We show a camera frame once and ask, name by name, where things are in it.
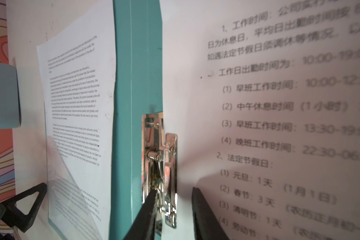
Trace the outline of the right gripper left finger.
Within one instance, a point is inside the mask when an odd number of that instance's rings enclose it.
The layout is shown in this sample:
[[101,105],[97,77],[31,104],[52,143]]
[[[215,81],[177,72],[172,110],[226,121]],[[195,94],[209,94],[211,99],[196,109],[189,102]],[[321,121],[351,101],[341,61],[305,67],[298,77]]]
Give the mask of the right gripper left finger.
[[158,211],[158,191],[151,190],[124,240],[154,240]]

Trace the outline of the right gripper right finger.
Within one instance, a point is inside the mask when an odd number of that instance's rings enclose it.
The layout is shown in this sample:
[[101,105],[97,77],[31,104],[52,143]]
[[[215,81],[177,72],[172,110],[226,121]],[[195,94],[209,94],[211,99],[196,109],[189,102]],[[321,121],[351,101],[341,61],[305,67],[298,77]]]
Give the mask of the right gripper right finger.
[[199,188],[192,190],[192,211],[196,240],[229,239]]

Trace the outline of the metal folder clip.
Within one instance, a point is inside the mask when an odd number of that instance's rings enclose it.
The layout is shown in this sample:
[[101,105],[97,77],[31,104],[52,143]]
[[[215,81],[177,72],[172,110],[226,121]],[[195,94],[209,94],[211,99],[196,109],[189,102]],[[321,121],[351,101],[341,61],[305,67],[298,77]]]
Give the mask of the metal folder clip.
[[142,202],[151,190],[158,192],[156,232],[163,224],[177,228],[178,136],[166,133],[163,113],[142,116]]

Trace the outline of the printed paper sheet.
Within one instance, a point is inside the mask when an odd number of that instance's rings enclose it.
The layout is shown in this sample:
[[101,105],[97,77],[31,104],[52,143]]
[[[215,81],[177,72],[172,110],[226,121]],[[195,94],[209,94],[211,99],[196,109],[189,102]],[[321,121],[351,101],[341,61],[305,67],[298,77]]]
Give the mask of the printed paper sheet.
[[177,228],[199,188],[232,240],[360,240],[360,1],[161,1]]
[[117,66],[113,2],[99,1],[37,53],[49,222],[65,240],[106,240]]

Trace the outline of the teal folder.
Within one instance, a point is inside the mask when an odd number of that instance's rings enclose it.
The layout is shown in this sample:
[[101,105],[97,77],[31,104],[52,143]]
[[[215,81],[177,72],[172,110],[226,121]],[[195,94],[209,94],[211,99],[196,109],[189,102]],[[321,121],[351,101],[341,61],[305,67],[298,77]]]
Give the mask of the teal folder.
[[142,204],[142,115],[162,109],[162,18],[158,1],[112,2],[117,66],[107,240],[121,240]]

